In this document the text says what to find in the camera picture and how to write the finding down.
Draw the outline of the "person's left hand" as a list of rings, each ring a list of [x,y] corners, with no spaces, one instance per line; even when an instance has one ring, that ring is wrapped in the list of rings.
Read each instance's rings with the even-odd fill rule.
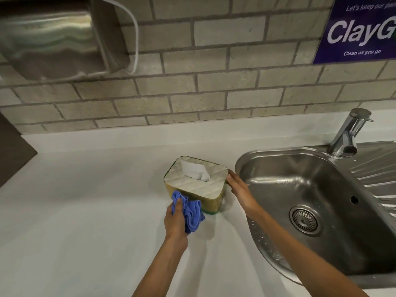
[[[171,214],[171,205],[166,210],[164,218],[165,240],[171,241],[186,248],[188,245],[187,234],[185,233],[184,216],[176,216]]]

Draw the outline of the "person's right hand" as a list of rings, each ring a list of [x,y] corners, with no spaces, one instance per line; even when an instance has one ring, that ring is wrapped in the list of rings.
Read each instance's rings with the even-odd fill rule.
[[[232,193],[236,196],[243,210],[247,215],[253,213],[253,210],[258,205],[250,190],[238,175],[231,169],[228,170],[226,177],[227,184],[231,187]]]

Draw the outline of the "blue microfibre cloth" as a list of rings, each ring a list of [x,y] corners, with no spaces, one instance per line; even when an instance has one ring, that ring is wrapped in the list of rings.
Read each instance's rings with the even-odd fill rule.
[[[180,191],[175,191],[172,196],[172,214],[175,213],[176,203],[180,199],[183,205],[183,216],[185,218],[185,233],[191,234],[195,232],[201,222],[205,220],[205,216],[202,213],[202,204],[200,200],[192,200],[187,196],[181,194]]]

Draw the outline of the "gold quilted tissue box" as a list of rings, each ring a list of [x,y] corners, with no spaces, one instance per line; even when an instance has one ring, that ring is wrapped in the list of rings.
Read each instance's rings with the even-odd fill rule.
[[[184,176],[181,159],[204,165],[210,175],[210,180],[204,182]],[[220,211],[225,196],[227,175],[228,169],[223,165],[190,156],[180,156],[166,172],[163,181],[170,196],[175,191],[180,191],[189,199],[200,200],[202,211],[214,215]]]

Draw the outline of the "person's right forearm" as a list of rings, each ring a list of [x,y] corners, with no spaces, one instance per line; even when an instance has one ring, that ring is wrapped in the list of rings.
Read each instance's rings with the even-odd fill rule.
[[[369,297],[343,273],[290,235],[258,204],[243,208],[273,241],[311,297]]]

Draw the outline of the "person's left forearm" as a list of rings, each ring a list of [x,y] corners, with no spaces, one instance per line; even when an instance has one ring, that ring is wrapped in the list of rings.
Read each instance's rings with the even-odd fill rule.
[[[166,297],[182,255],[187,236],[165,237],[145,275],[131,297]]]

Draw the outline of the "white tissue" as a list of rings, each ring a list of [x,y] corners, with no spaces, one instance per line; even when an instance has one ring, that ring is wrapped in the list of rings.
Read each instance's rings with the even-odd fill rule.
[[[210,180],[210,175],[204,165],[191,163],[182,159],[180,161],[184,176],[204,182],[208,182]]]

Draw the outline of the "sink drain strainer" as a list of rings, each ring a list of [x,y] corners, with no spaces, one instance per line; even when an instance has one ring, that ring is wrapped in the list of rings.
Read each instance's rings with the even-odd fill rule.
[[[305,205],[296,205],[289,211],[290,222],[301,233],[308,236],[319,236],[323,232],[323,222],[320,215]]]

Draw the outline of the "stainless steel sink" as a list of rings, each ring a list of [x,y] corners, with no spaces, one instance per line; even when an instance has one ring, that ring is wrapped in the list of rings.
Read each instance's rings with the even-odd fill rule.
[[[396,288],[396,142],[362,143],[345,159],[325,149],[248,152],[235,172],[285,230],[359,287]],[[296,205],[320,215],[321,235],[294,227]]]

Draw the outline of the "chrome tap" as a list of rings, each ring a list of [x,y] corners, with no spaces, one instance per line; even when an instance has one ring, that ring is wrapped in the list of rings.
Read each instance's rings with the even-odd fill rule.
[[[355,137],[366,122],[373,122],[371,115],[372,112],[367,109],[353,108],[326,152],[334,158],[350,158],[356,155],[358,149]]]

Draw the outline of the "steel paper towel dispenser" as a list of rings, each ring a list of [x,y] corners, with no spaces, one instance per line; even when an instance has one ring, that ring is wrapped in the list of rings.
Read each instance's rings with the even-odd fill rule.
[[[0,0],[0,55],[29,81],[132,74],[115,0]]]

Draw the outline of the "purple wall sign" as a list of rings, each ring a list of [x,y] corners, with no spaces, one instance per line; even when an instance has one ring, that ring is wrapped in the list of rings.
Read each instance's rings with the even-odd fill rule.
[[[396,59],[396,0],[334,0],[313,64]]]

